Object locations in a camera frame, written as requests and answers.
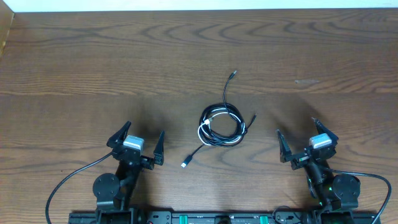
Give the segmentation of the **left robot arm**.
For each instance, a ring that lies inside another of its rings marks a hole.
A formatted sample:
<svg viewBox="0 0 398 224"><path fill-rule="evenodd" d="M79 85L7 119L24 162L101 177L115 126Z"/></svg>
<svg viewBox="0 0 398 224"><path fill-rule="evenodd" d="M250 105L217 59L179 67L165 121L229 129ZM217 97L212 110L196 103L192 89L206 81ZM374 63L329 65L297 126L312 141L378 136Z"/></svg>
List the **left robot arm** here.
<svg viewBox="0 0 398 224"><path fill-rule="evenodd" d="M128 121L107 142L112 149L111 156L118 162L117 171L97 177L93 183L96 197L96 223L146 223L145 212L130 206L131 197L141 172L152 170L164 163L164 135L160 133L154 149L154 156L142 154L144 140L128 135L131 122Z"/></svg>

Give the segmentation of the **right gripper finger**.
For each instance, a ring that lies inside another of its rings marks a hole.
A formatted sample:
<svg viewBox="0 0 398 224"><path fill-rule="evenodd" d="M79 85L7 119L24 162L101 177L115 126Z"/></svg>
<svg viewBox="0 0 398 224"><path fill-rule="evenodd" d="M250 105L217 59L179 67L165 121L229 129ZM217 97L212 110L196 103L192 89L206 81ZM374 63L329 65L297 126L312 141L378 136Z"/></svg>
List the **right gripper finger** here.
<svg viewBox="0 0 398 224"><path fill-rule="evenodd" d="M288 162L291 160L292 151L290 150L290 147L287 144L284 135L280 132L279 129L276 130L276 133L279 140L280 161L282 163Z"/></svg>
<svg viewBox="0 0 398 224"><path fill-rule="evenodd" d="M332 141L337 141L339 140L338 136L335 135L333 132L331 132L328 128L326 128L319 119L317 118L312 118L313 122L315 124L315 127L318 131L319 134L327 134L328 137L332 140Z"/></svg>

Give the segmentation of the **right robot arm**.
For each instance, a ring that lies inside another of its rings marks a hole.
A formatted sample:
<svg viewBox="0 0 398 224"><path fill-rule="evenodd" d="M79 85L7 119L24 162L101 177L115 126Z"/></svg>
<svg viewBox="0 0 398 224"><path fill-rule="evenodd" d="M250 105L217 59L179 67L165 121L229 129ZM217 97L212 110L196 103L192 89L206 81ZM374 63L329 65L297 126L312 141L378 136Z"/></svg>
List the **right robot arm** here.
<svg viewBox="0 0 398 224"><path fill-rule="evenodd" d="M310 194L320 206L302 215L303 223L353 223L352 210L358 207L360 180L351 174L333 175L327 160L336 154L338 136L319 119L313 120L318 134L309 139L304 151L293 154L283 134L277 130L280 161L292 170L305 169Z"/></svg>

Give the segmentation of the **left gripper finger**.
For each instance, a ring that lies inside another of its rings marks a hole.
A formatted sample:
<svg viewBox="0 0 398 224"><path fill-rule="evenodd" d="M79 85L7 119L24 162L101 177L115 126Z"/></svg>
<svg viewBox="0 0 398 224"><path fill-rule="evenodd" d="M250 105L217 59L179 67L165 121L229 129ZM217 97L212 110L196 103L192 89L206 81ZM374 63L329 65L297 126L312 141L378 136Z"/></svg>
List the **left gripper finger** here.
<svg viewBox="0 0 398 224"><path fill-rule="evenodd" d="M124 140L127 137L129 128L131 126L131 122L127 121L124 126L117 131L116 133L114 133L107 141L106 145L110 148L115 148L119 145L122 145Z"/></svg>
<svg viewBox="0 0 398 224"><path fill-rule="evenodd" d="M164 136L165 131L162 131L154 149L154 163L159 166L162 166L164 163Z"/></svg>

